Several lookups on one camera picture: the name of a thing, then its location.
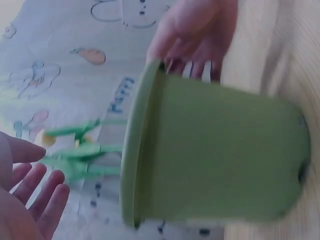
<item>orange drawing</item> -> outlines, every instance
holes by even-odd
[[[79,56],[83,57],[89,63],[99,66],[105,63],[106,55],[103,51],[94,49],[94,48],[78,48],[72,50],[71,54],[78,54]]]

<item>blue drawing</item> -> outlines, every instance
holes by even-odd
[[[37,134],[45,129],[43,125],[44,121],[49,116],[48,110],[37,111],[32,118],[27,122],[23,123],[21,120],[15,121],[13,123],[13,129],[15,130],[15,137],[21,139],[23,132],[28,132],[28,140],[34,142]]]
[[[60,74],[60,66],[45,65],[35,61],[31,68],[11,73],[8,80],[0,82],[0,97],[32,100],[47,91]]]
[[[92,17],[104,23],[121,21],[121,4],[119,0],[101,0],[91,7]]]
[[[155,16],[150,14],[146,9],[146,0],[139,0],[138,11],[133,13],[133,17],[130,18],[129,22],[124,22],[123,24],[134,29],[148,29],[157,23]]]
[[[116,23],[122,20],[122,7],[120,0],[95,0],[95,3],[90,13],[92,17],[104,23]],[[133,14],[127,20],[123,21],[122,24],[125,27],[131,27],[134,29],[148,29],[157,23],[157,20],[153,14],[146,12],[146,0],[139,0],[140,6],[138,11]]]
[[[5,39],[11,39],[13,35],[17,33],[17,28],[13,25],[10,24],[4,29],[4,33],[2,34],[2,37]]]
[[[109,108],[107,110],[108,113],[114,114],[122,114],[123,109],[121,108],[124,100],[129,96],[130,90],[133,88],[133,84],[136,81],[130,77],[125,77],[120,85],[118,86],[113,101],[110,103]]]

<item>green plastic toy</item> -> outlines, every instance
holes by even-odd
[[[296,106],[147,65],[121,160],[124,222],[269,222],[297,201],[310,137]]]
[[[106,175],[119,175],[119,167],[92,165],[93,161],[106,153],[121,152],[122,145],[101,145],[89,142],[86,133],[102,124],[125,125],[126,120],[105,120],[97,119],[81,125],[66,126],[44,131],[44,136],[56,138],[74,134],[76,148],[62,149],[51,156],[45,156],[41,162],[61,170],[67,182],[74,182],[89,177],[100,177]]]

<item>crayon drawing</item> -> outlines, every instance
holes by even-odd
[[[82,47],[72,50],[70,54],[77,54],[95,66],[102,65],[106,62],[105,53],[99,49]]]
[[[90,9],[91,16],[104,23],[121,21],[121,3],[119,0],[101,0]]]
[[[33,117],[26,123],[23,121],[15,121],[13,123],[13,129],[15,131],[16,138],[23,138],[23,133],[28,134],[28,139],[30,142],[34,142],[37,134],[45,129],[44,122],[49,116],[48,110],[37,111]]]
[[[0,97],[30,101],[47,91],[60,72],[56,64],[35,61],[31,68],[11,73],[7,81],[0,82]]]
[[[4,39],[11,39],[16,33],[17,33],[17,28],[13,24],[10,24],[4,29],[4,33],[2,34],[2,37]]]

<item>palm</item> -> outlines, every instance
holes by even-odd
[[[70,191],[68,186],[62,184],[65,180],[64,174],[53,171],[34,203],[26,209],[25,205],[47,171],[43,164],[32,167],[29,162],[41,159],[45,151],[30,142],[2,132],[0,144],[3,153],[0,158],[2,169],[10,173],[4,175],[0,171],[0,216],[7,226],[4,235],[12,235],[13,239],[50,240],[58,226]],[[12,163],[18,162],[23,164],[11,172]],[[10,194],[9,191],[19,182],[19,186]]]
[[[236,20],[236,0],[180,0],[161,20],[148,58],[164,58],[176,74],[192,62],[194,78],[201,78],[205,63],[211,61],[211,79],[218,80]]]

